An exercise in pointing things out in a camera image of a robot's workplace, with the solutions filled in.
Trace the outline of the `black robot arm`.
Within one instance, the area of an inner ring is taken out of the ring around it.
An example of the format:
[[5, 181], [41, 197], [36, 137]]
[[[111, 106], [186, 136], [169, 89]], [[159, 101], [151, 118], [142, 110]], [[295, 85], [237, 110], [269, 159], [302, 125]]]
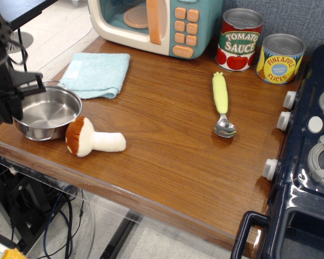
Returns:
[[45, 92], [41, 73], [16, 71], [10, 64], [6, 47], [9, 43], [23, 50], [23, 60], [28, 57], [23, 45], [11, 40], [12, 29], [0, 13], [0, 118], [8, 124], [23, 118], [22, 100], [30, 95]]

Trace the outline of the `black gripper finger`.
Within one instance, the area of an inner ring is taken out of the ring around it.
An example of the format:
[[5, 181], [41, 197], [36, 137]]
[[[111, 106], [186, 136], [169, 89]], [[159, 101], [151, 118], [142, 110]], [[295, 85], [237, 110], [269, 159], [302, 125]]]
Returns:
[[23, 109], [22, 109], [22, 102], [19, 96], [12, 96], [10, 97], [9, 101], [9, 108], [12, 117], [17, 120], [21, 120], [23, 118]]
[[7, 124], [13, 123], [11, 111], [5, 100], [0, 100], [0, 118]]

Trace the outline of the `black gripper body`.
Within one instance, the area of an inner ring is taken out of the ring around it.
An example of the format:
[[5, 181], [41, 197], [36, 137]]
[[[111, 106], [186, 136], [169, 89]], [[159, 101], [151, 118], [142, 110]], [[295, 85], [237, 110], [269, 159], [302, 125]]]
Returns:
[[37, 72], [16, 71], [7, 58], [0, 58], [0, 100], [8, 104], [10, 97], [19, 96], [22, 102], [28, 96], [45, 92], [42, 77]]

